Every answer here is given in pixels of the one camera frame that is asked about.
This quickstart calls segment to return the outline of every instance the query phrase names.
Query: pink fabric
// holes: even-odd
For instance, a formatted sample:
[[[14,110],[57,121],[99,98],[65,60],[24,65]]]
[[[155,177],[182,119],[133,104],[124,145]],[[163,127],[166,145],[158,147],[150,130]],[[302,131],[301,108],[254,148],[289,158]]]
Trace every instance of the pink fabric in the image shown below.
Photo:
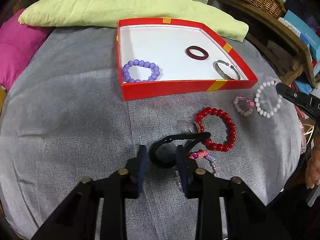
[[[9,90],[49,36],[50,27],[20,25],[18,11],[0,28],[0,84]]]

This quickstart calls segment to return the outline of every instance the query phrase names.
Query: red box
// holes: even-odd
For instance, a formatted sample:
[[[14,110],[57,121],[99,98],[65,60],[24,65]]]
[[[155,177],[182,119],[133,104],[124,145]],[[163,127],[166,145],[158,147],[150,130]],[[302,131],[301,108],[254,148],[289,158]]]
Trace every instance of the red box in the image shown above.
[[[185,49],[192,45],[204,47],[206,51],[209,50],[209,61],[205,62],[207,59],[195,60],[187,56]],[[124,100],[199,91],[249,89],[258,81],[246,62],[225,40],[206,25],[198,22],[169,18],[120,20],[116,36],[116,50],[119,81]],[[161,70],[160,80],[125,83],[122,77],[122,67],[128,60],[136,58],[156,63]],[[224,80],[221,77],[221,79],[207,79],[217,76],[214,62],[218,59],[228,60],[227,62],[230,62],[239,71],[242,79]],[[133,68],[134,66],[130,68],[131,76],[142,76],[141,80],[148,79],[144,78],[145,74],[140,72],[149,69]]]

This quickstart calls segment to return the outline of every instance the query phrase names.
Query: metal rivet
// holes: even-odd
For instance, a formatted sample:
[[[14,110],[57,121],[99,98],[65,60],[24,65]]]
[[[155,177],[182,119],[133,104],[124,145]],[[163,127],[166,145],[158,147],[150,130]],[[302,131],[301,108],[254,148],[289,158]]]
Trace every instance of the metal rivet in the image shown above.
[[[203,175],[203,174],[205,174],[205,170],[201,169],[201,168],[198,168],[198,169],[196,169],[196,174]]]
[[[88,184],[89,182],[91,182],[91,178],[90,177],[82,177],[81,182],[84,184]]]
[[[240,184],[242,182],[242,179],[240,179],[239,177],[233,177],[231,179],[232,182],[236,183],[236,184]]]
[[[129,173],[129,171],[128,171],[127,169],[119,169],[118,173],[119,173],[120,175],[126,175],[126,174]]]

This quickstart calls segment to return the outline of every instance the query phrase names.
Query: finger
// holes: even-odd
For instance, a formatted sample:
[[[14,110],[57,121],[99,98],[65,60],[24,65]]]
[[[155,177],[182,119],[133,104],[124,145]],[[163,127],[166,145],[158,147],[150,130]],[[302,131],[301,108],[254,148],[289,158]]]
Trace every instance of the finger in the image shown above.
[[[313,147],[311,150],[312,165],[320,172],[320,151],[318,148]]]
[[[309,188],[313,188],[315,186],[313,180],[310,178],[310,176],[307,175],[307,173],[306,173],[306,185]]]
[[[315,166],[308,165],[308,175],[312,179],[314,184],[316,185],[320,184],[320,173],[317,171]]]
[[[318,148],[318,150],[320,150],[320,136],[315,138],[315,147]]]

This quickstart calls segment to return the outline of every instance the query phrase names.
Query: gray blanket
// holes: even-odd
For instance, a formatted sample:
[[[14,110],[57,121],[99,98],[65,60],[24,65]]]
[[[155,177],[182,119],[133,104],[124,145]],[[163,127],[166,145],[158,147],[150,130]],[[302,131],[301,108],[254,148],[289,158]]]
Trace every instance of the gray blanket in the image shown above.
[[[0,199],[10,224],[31,238],[82,176],[109,176],[140,144],[150,147],[164,136],[188,132],[188,120],[206,106],[227,111],[237,128],[235,147],[215,152],[220,177],[241,177],[269,203],[297,165],[301,134],[286,100],[270,119],[235,111],[236,96],[253,99],[262,82],[277,79],[258,51],[247,41],[228,40],[259,78],[252,89],[124,101],[115,34],[112,28],[55,29],[8,93],[0,117]],[[274,106],[276,98],[275,89],[265,89],[261,105]],[[226,139],[219,118],[209,116],[204,123],[214,141]],[[210,170],[204,160],[199,165]],[[184,197],[175,168],[148,162],[141,197],[126,202],[126,214],[129,240],[194,239],[197,201]]]

